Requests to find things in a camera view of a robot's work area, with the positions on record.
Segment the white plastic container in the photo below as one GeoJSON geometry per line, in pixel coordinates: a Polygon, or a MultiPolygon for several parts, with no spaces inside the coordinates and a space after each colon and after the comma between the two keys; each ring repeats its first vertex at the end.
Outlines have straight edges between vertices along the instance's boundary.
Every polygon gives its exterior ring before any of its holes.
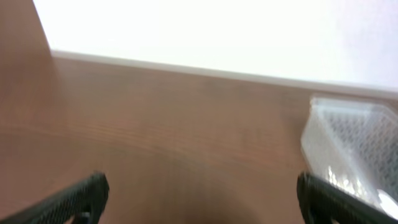
{"type": "Polygon", "coordinates": [[[314,174],[398,215],[398,116],[391,108],[313,97],[302,150],[314,174]]]}

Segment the white basket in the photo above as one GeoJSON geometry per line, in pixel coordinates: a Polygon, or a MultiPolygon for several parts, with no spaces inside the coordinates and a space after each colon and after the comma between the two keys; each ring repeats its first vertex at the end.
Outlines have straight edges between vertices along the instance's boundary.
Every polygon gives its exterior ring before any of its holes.
{"type": "Polygon", "coordinates": [[[302,150],[312,172],[382,208],[398,200],[398,116],[372,102],[312,98],[302,150]]]}

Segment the black object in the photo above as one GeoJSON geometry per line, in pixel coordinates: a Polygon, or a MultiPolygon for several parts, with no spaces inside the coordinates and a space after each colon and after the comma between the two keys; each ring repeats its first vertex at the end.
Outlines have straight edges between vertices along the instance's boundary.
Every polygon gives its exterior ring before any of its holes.
{"type": "Polygon", "coordinates": [[[333,220],[339,224],[398,224],[398,220],[308,173],[298,177],[297,197],[306,224],[331,224],[333,220]]]}
{"type": "Polygon", "coordinates": [[[73,224],[97,224],[105,209],[109,185],[102,173],[55,194],[0,224],[62,224],[73,217],[73,224]]]}

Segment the white wall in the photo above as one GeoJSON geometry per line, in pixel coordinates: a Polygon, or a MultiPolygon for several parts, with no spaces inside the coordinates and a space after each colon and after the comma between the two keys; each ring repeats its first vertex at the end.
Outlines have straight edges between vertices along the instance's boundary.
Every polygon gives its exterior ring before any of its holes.
{"type": "Polygon", "coordinates": [[[398,92],[395,0],[34,0],[52,50],[398,92]]]}

